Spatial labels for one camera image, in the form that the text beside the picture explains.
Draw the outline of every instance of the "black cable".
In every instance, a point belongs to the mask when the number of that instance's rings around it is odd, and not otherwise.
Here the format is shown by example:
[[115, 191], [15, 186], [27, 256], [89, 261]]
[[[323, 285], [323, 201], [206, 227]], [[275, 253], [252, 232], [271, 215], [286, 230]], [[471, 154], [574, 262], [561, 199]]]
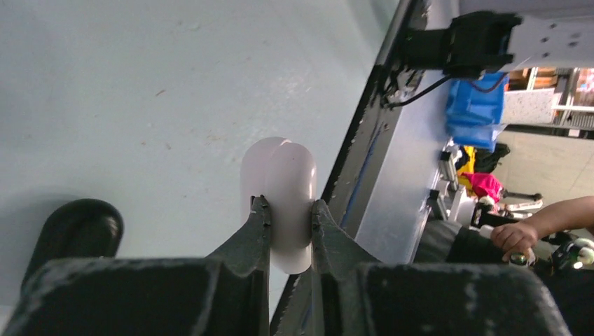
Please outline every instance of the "black cable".
[[489, 93], [489, 92], [492, 92], [493, 90], [497, 89], [499, 84], [501, 84], [501, 82], [505, 79], [505, 76], [507, 76], [507, 73], [502, 73], [502, 76], [499, 77], [497, 82], [495, 82], [495, 84], [492, 87], [489, 87], [488, 89], [483, 89], [482, 87], [479, 87], [473, 80], [469, 80], [468, 83], [472, 86], [473, 89], [475, 89], [479, 92]]
[[452, 79], [452, 76], [445, 76], [442, 79], [440, 79], [440, 80], [436, 81], [435, 83], [431, 84], [425, 90], [423, 90], [423, 91], [419, 92], [418, 94], [416, 94], [413, 98], [410, 98], [407, 101], [401, 101], [399, 103], [389, 103], [389, 104], [386, 104], [384, 106], [384, 108], [386, 108], [386, 109], [393, 109], [394, 107], [401, 107], [401, 106], [409, 105], [410, 103], [414, 102], [415, 100], [419, 99], [420, 97], [423, 97], [427, 93], [435, 90], [438, 86], [440, 86], [441, 84], [444, 84], [445, 82], [449, 81], [450, 79]]

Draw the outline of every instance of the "light blue surface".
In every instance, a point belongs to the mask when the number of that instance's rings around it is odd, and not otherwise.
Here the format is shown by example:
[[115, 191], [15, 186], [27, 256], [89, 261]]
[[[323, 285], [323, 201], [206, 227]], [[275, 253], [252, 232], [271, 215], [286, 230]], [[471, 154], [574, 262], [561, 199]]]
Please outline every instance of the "light blue surface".
[[65, 202], [121, 211], [118, 257], [200, 257], [240, 227], [259, 139], [308, 147], [321, 193], [397, 3], [3, 0], [0, 305]]

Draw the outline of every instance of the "white rounded object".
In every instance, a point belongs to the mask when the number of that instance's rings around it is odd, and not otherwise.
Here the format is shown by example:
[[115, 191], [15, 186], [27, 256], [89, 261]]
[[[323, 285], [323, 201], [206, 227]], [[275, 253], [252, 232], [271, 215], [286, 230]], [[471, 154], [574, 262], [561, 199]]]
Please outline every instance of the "white rounded object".
[[248, 148], [240, 170], [241, 224], [247, 221], [251, 211], [251, 196], [264, 195], [266, 167], [272, 154], [283, 144], [291, 141], [281, 137], [264, 138]]
[[478, 233], [485, 238], [491, 239], [491, 233], [493, 232], [493, 226], [483, 225]]
[[283, 138], [263, 139], [246, 152], [240, 176], [242, 217], [249, 215], [251, 196], [264, 195], [272, 214], [270, 259], [287, 274], [303, 273], [311, 266], [312, 154]]

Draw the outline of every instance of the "human arm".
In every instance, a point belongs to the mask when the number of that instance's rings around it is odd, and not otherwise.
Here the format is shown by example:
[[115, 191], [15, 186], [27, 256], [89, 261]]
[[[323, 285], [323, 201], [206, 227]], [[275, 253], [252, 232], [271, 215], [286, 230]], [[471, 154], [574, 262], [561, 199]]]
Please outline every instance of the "human arm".
[[504, 250], [504, 260], [508, 260], [512, 253], [526, 252], [541, 238], [578, 229], [587, 229], [594, 234], [594, 196], [551, 204], [525, 220], [496, 227], [491, 240]]

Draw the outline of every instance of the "black mount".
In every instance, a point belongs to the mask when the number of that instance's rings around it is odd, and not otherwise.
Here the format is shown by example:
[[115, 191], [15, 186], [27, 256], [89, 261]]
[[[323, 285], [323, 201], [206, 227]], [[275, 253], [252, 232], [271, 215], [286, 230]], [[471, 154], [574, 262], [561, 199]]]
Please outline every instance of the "black mount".
[[479, 79], [512, 63], [507, 53], [511, 30], [522, 23], [515, 14], [474, 12], [452, 20], [447, 29], [409, 29], [401, 47], [410, 69], [443, 70], [452, 78]]

